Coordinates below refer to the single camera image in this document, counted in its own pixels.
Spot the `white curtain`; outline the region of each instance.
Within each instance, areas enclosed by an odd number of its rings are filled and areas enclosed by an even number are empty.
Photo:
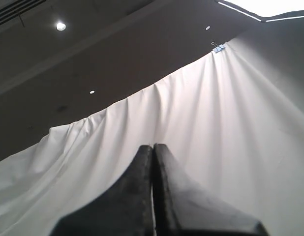
[[[272,236],[304,236],[304,112],[246,47],[232,40],[0,162],[0,236],[47,236],[157,142]]]

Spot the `black foam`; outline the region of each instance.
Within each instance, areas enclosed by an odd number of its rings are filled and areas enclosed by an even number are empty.
[[[151,164],[152,148],[141,146],[118,181],[61,219],[51,236],[152,236]]]
[[[262,223],[193,181],[166,145],[154,146],[153,200],[158,236],[267,236]]]

